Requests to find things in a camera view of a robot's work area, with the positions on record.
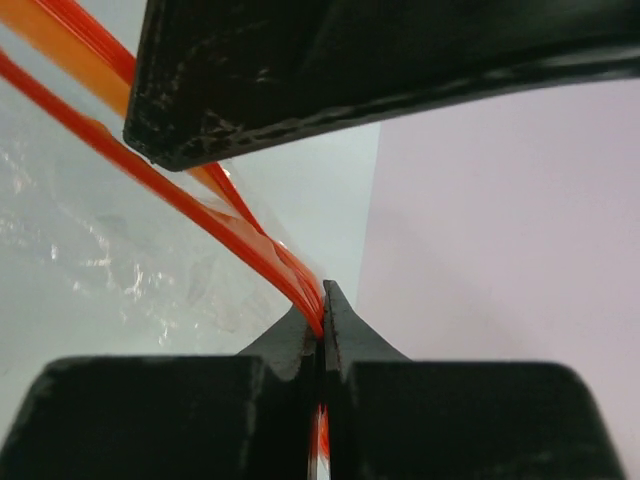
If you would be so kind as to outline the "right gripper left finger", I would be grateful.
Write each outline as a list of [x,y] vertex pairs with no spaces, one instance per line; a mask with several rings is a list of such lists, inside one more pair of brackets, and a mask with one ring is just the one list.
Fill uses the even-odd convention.
[[46,365],[1,450],[5,479],[311,479],[316,340],[289,310],[241,352]]

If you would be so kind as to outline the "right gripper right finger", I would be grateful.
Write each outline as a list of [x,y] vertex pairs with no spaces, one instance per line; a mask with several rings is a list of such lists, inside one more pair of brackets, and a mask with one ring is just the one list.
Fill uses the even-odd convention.
[[578,374],[539,361],[415,361],[324,284],[334,479],[621,479]]

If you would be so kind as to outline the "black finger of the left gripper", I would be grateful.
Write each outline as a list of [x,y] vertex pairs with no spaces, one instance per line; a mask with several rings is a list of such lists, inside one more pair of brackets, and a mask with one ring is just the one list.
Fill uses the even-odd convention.
[[123,137],[177,172],[326,132],[639,73],[635,1],[151,1]]

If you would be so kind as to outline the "clear zip bag orange zipper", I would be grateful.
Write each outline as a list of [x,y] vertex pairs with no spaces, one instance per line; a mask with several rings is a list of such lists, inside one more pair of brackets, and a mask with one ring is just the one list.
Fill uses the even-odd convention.
[[165,174],[121,138],[134,59],[74,1],[1,5],[1,450],[76,356],[231,356],[318,279],[244,213],[226,167]]

